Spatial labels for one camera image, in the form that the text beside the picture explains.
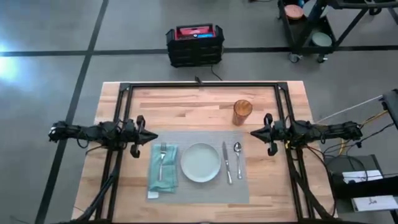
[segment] white plate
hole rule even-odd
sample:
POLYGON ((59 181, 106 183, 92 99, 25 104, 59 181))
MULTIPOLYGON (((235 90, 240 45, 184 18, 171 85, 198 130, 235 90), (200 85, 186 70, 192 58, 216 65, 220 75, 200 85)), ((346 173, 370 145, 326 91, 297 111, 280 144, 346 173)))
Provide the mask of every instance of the white plate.
POLYGON ((182 172, 192 181, 207 182, 221 168, 221 156, 207 144, 197 143, 185 150, 181 157, 182 172))
MULTIPOLYGON (((309 0, 308 2, 306 2, 306 3, 304 4, 303 10, 304 10, 304 16, 305 16, 305 17, 308 18, 308 17, 310 16, 311 10, 312 10, 313 6, 315 5, 316 1, 317 1, 317 0, 309 0)), ((325 17, 326 14, 328 14, 328 12, 329 12, 330 9, 331 9, 331 7, 330 7, 330 6, 327 6, 327 7, 325 8, 325 10, 323 10, 323 12, 322 12, 322 14, 321 14, 321 18, 322 18, 322 17, 325 17)))

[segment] black floor stripe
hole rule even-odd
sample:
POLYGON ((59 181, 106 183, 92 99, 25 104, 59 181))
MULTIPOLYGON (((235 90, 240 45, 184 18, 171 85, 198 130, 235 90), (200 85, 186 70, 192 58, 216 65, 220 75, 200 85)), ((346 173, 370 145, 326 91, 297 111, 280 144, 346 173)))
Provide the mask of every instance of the black floor stripe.
POLYGON ((167 54, 167 49, 95 50, 93 55, 150 55, 167 54))
POLYGON ((290 52, 289 47, 225 47, 224 53, 290 52))
POLYGON ((2 57, 38 57, 38 56, 84 56, 86 50, 54 50, 54 51, 26 51, 26 52, 0 52, 2 57))
MULTIPOLYGON (((398 45, 342 46, 337 52, 386 51, 398 50, 398 45)), ((270 53, 290 52, 289 47, 226 47, 224 53, 270 53)), ((56 50, 0 52, 0 57, 42 57, 42 56, 88 56, 88 55, 151 55, 167 54, 167 49, 130 49, 130 50, 56 50)))
MULTIPOLYGON (((104 15, 105 15, 108 3, 109 3, 109 0, 103 0, 103 2, 102 2, 101 9, 99 10, 99 14, 98 14, 97 20, 95 22, 93 34, 91 35, 91 39, 90 39, 90 43, 88 45, 87 52, 92 52, 94 50, 95 43, 98 38, 100 29, 101 29, 101 24, 104 19, 104 15)), ((81 89, 83 88, 83 84, 84 84, 84 81, 86 78, 90 60, 91 60, 91 54, 86 55, 86 57, 83 61, 83 65, 81 66, 79 77, 76 81, 75 90, 73 92, 73 96, 72 96, 70 106, 68 109, 68 113, 67 113, 67 117, 65 120, 67 124, 72 124, 73 119, 75 117, 76 109, 77 109, 79 98, 80 98, 81 89)), ((43 224, 45 221, 45 217, 47 216, 47 212, 49 210, 49 205, 51 202, 51 197, 53 194, 55 183, 57 181, 57 177, 58 177, 58 173, 60 170, 61 161, 62 161, 62 157, 63 157, 63 153, 65 151, 66 145, 67 145, 67 141, 64 140, 64 141, 60 141, 57 146, 57 150, 55 152, 55 157, 54 157, 54 160, 53 160, 53 163, 51 166, 51 170, 50 170, 49 179, 47 180, 47 184, 45 186, 42 201, 40 203, 39 211, 37 212, 37 216, 35 219, 35 224, 43 224)))
POLYGON ((338 47, 336 51, 385 51, 398 50, 398 45, 380 45, 380 46, 342 46, 338 47))

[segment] red and black container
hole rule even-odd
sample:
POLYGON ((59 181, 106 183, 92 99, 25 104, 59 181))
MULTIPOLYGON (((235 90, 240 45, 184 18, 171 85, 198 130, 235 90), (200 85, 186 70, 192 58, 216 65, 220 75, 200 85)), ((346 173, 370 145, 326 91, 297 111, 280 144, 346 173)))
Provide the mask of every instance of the red and black container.
POLYGON ((192 67, 221 61, 224 35, 219 26, 199 24, 178 26, 166 33, 171 65, 192 67))

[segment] teal napkin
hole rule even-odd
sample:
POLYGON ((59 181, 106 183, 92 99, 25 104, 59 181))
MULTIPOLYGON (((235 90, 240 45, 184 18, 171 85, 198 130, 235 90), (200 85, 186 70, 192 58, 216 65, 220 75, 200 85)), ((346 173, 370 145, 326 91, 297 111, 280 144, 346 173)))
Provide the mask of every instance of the teal napkin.
POLYGON ((150 154, 148 190, 154 192, 175 193, 178 187, 176 168, 177 146, 166 145, 166 155, 163 158, 162 180, 159 181, 160 144, 153 144, 150 154))

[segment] wooden table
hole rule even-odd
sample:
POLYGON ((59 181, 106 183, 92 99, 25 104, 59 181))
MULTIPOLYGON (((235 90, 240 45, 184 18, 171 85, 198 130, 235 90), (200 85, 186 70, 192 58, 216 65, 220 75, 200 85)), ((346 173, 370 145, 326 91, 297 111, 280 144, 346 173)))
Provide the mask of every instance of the wooden table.
MULTIPOLYGON (((311 121, 312 115, 303 82, 288 82, 288 85, 296 120, 311 121)), ((118 90, 118 82, 103 84, 95 123, 113 120, 118 90)), ((128 151, 123 154, 113 222, 296 221, 283 145, 279 143, 278 153, 270 157, 267 155, 268 145, 249 134, 250 131, 263 127, 262 120, 265 113, 271 113, 274 120, 279 119, 274 91, 269 87, 135 88, 130 118, 135 119, 137 115, 144 115, 147 121, 146 129, 149 131, 188 129, 244 131, 243 148, 250 203, 148 203, 146 201, 150 157, 150 143, 148 143, 140 148, 139 159, 132 158, 128 151), (237 127, 231 123, 232 107, 236 100, 242 99, 250 101, 254 110, 245 124, 237 127)), ((81 209, 84 210, 98 193, 105 157, 105 149, 91 151, 87 155, 73 218, 82 214, 81 209)), ((307 150, 304 150, 304 161, 311 191, 327 211, 332 211, 333 197, 324 167, 307 150)), ((302 193, 301 202, 303 211, 306 212, 302 193)), ((106 215, 107 206, 106 199, 103 215, 106 215)))

